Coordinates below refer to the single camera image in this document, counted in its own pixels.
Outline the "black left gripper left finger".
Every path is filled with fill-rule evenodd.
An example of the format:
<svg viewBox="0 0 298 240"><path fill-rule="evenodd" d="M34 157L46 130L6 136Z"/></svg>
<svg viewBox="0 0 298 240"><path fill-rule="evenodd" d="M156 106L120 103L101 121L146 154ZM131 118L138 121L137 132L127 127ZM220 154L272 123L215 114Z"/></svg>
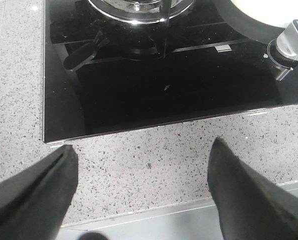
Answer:
<svg viewBox="0 0 298 240"><path fill-rule="evenodd" d="M77 184L71 145L0 182L0 240L56 239Z"/></svg>

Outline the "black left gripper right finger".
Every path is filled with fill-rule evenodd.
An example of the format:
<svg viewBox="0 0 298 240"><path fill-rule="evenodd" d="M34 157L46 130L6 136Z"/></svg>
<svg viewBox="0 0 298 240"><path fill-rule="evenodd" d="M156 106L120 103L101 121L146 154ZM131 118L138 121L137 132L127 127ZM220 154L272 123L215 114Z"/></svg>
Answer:
<svg viewBox="0 0 298 240"><path fill-rule="evenodd" d="M219 137L209 155L207 182L226 240L298 240L298 197L236 156Z"/></svg>

